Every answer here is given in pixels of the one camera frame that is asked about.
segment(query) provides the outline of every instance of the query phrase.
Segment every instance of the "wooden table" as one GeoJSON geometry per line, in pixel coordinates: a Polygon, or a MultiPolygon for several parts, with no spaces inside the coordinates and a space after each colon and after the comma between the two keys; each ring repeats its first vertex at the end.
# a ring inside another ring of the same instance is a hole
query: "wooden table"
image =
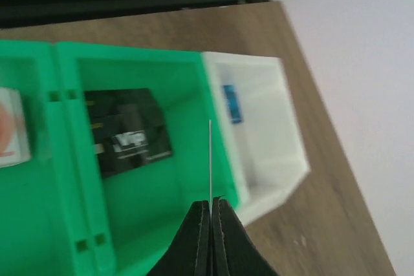
{"type": "Polygon", "coordinates": [[[283,207],[247,227],[253,243],[282,276],[395,275],[281,3],[17,28],[0,39],[281,58],[312,173],[283,207]]]}

